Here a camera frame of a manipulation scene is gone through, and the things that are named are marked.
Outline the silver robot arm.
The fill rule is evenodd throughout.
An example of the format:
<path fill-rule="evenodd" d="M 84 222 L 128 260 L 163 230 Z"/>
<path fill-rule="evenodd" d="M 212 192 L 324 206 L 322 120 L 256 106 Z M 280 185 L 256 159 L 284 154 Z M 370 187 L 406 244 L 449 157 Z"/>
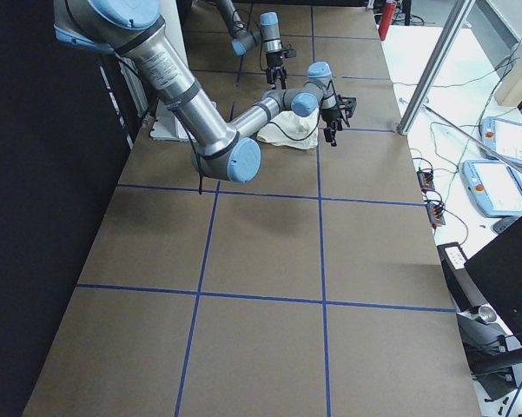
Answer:
<path fill-rule="evenodd" d="M 262 100 L 231 122 L 210 101 L 166 33 L 157 1 L 56 1 L 56 38 L 73 48 L 119 55 L 135 63 L 164 106 L 191 137 L 196 171 L 213 179 L 248 182 L 261 166 L 259 144 L 252 139 L 283 111 L 307 117 L 319 113 L 326 142 L 348 125 L 353 97 L 338 94 L 329 64 L 312 63 L 298 89 L 271 89 Z"/>
<path fill-rule="evenodd" d="M 258 22 L 252 19 L 255 29 L 249 30 L 232 1 L 216 0 L 214 4 L 232 37 L 234 53 L 244 56 L 250 50 L 259 47 L 259 66 L 266 76 L 267 83 L 271 89 L 278 89 L 277 83 L 280 83 L 281 89 L 286 89 L 285 61 L 296 57 L 296 51 L 291 44 L 285 45 L 282 42 L 277 13 L 265 12 L 261 14 Z"/>

